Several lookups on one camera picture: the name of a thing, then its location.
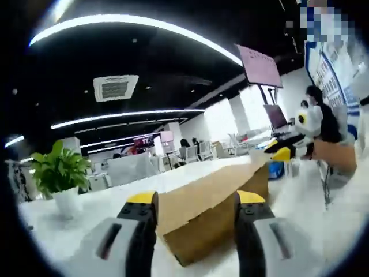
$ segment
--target monitor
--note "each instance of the monitor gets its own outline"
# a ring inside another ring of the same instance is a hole
[[[153,136],[137,137],[133,139],[133,143],[137,149],[149,148],[154,146],[154,138]]]
[[[272,57],[244,46],[237,45],[237,48],[250,84],[283,88],[281,76]]]
[[[162,131],[160,132],[160,140],[162,143],[169,143],[174,141],[174,136],[172,131]]]
[[[287,125],[287,120],[279,105],[264,105],[264,109],[274,130]]]

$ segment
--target ceiling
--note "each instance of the ceiling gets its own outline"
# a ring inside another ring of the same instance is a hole
[[[157,19],[191,30],[237,57],[235,43],[260,51],[273,57],[280,73],[285,74],[303,66],[304,34],[298,28],[296,1],[283,0],[283,6],[285,12],[279,0],[268,1],[267,7],[264,1],[246,1],[240,6],[239,1],[230,0],[225,7],[207,1],[199,5],[191,0],[76,0],[58,22],[91,14]],[[20,41],[29,42],[40,30],[52,26],[51,13],[50,9]],[[286,20],[294,22],[294,28],[286,29]],[[243,74],[243,68],[186,36],[132,23],[96,23],[66,29],[30,47],[25,45],[17,60],[5,93],[8,121],[4,130],[9,137],[24,135],[27,151],[48,151],[55,139],[67,136],[77,136],[81,144],[89,144],[146,134],[176,118],[183,122],[199,112],[116,117],[52,130],[50,126],[56,123],[132,111],[206,108],[247,86],[246,80],[241,81],[193,107],[199,99]],[[132,98],[97,102],[93,79],[117,75],[138,75]],[[124,125],[99,129],[119,124]]]

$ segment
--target window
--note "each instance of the window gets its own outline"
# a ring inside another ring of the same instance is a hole
[[[210,106],[204,112],[210,140],[224,140],[228,134],[237,134],[237,126],[228,99]]]
[[[263,90],[268,93],[267,87],[263,88]],[[261,96],[261,92],[258,86],[252,85],[245,88],[240,93],[240,96],[242,105],[246,112],[246,117],[248,120],[248,125],[250,126],[250,130],[256,130],[270,126],[269,118],[263,107],[263,97]]]

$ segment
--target white flower pot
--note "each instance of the white flower pot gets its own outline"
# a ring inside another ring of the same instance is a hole
[[[52,196],[64,218],[72,219],[82,211],[82,203],[78,199],[78,187],[53,193]]]

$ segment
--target cable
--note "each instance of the cable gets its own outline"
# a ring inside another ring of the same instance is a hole
[[[329,193],[329,187],[327,185],[327,178],[328,178],[329,171],[330,171],[330,166],[328,165],[327,174],[325,175],[325,180],[324,180],[324,184],[323,184],[325,208],[326,209],[327,209],[327,206],[330,203],[330,195],[329,195],[330,193]]]

